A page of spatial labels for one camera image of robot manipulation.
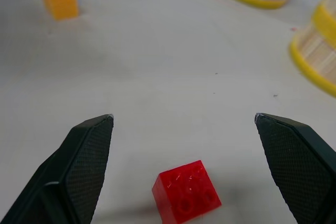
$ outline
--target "lego stud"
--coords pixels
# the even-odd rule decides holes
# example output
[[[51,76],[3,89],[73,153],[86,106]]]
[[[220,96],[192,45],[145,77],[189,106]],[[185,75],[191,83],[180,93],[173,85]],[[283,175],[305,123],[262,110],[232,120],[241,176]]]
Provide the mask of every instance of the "lego stud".
[[[180,184],[182,182],[182,174],[173,173],[170,179],[172,183]]]
[[[172,182],[169,182],[169,184],[167,185],[167,189],[168,190],[176,190],[178,189],[178,186]]]
[[[198,194],[199,191],[199,186],[196,183],[188,184],[186,188],[186,193],[188,194]]]
[[[192,176],[194,176],[196,178],[202,178],[202,177],[205,176],[205,174],[206,174],[206,171],[205,171],[205,169],[202,166],[196,165],[193,168],[193,175]]]
[[[177,210],[182,215],[189,215],[194,209],[194,203],[189,198],[182,198],[177,203]]]
[[[212,204],[214,201],[216,201],[216,194],[212,190],[206,189],[202,193],[202,199],[203,199],[204,204],[208,206]]]

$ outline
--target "red lego brick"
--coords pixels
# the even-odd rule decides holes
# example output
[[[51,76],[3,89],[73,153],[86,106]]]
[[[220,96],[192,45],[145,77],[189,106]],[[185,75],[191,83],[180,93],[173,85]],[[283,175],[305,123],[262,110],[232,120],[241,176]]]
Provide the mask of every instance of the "red lego brick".
[[[184,223],[222,205],[200,160],[160,173],[152,192],[163,224]]]

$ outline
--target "textured gripper pad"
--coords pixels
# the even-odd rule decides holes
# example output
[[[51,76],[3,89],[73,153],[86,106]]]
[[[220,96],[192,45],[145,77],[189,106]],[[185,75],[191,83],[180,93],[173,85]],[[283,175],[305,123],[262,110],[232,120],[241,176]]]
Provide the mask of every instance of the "textured gripper pad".
[[[314,223],[332,188],[331,175],[289,125],[265,116],[256,125],[272,177],[298,224]]]
[[[105,177],[112,128],[107,118],[91,129],[66,177],[66,189],[81,224],[91,223],[96,209]]]

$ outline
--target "white table surface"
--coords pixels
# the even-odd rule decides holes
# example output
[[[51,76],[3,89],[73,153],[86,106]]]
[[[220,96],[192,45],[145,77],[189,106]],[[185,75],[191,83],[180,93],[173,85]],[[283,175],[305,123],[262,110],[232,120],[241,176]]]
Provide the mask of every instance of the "white table surface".
[[[256,112],[311,125],[336,148],[335,99],[292,64],[314,3],[0,0],[0,218],[76,124],[115,116],[94,224],[161,223],[158,173],[201,159],[223,206],[193,223],[295,223],[270,175]]]

